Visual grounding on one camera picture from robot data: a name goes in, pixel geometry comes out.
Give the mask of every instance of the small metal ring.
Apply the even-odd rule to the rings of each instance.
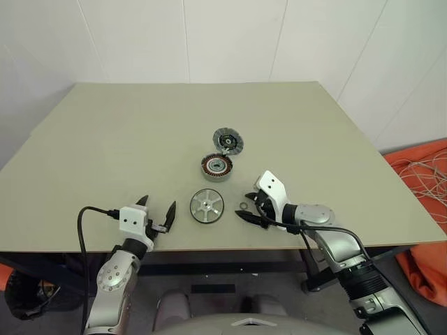
[[[239,204],[239,208],[240,208],[242,211],[246,211],[246,210],[248,210],[248,208],[249,208],[249,204],[247,204],[246,202],[241,202],[241,203]]]

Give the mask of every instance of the white tiled wall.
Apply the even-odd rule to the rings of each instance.
[[[74,82],[318,80],[378,149],[447,136],[445,0],[0,0],[0,167]]]

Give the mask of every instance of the beige tabletop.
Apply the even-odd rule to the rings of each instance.
[[[228,181],[200,172],[212,136],[234,128],[244,150]],[[161,251],[303,248],[300,237],[245,223],[234,210],[271,170],[294,203],[325,204],[366,246],[444,240],[381,155],[317,82],[277,84],[78,84],[0,171],[0,250],[79,251],[86,205],[120,208],[149,194],[149,217],[171,232]],[[225,212],[203,225],[193,194],[214,188]],[[87,250],[121,243],[117,221],[87,212]]]

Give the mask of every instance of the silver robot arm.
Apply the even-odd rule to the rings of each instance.
[[[130,295],[137,282],[140,261],[154,249],[158,233],[168,232],[175,218],[175,202],[169,208],[164,225],[147,218],[147,196],[137,204],[119,210],[119,230],[124,235],[122,246],[115,246],[111,258],[96,277],[98,290],[85,327],[85,335],[116,334],[126,331]]]
[[[297,230],[294,232],[293,228],[299,228],[316,242],[348,294],[354,312],[365,319],[362,334],[427,334],[407,303],[376,269],[358,237],[324,230],[341,228],[331,209],[320,204],[291,204],[284,185],[270,171],[264,172],[255,188],[258,209],[262,205],[258,198],[262,198],[262,203],[268,201],[274,209],[274,215],[264,219],[283,223],[283,229],[295,234]]]

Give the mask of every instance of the orange fabric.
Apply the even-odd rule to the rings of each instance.
[[[413,167],[412,171],[405,170],[410,162],[428,161],[434,157],[447,157],[447,140],[440,140],[417,147],[408,148],[385,156],[396,173],[401,173],[404,183],[413,190],[418,190],[422,185],[421,180],[428,187],[433,187],[433,178],[418,179],[414,172],[420,175],[433,175],[433,170],[423,166]],[[435,165],[438,171],[447,175],[447,160],[427,162],[429,166]],[[439,226],[447,234],[446,207],[440,201],[417,195],[421,204],[438,222]],[[399,254],[397,257],[401,268],[404,270],[411,286],[426,299],[442,306],[447,306],[447,242],[435,244],[421,244],[414,246],[409,251]]]
[[[12,272],[13,269],[11,269],[10,267],[0,264],[0,291],[5,290],[6,283],[8,282],[9,276]]]

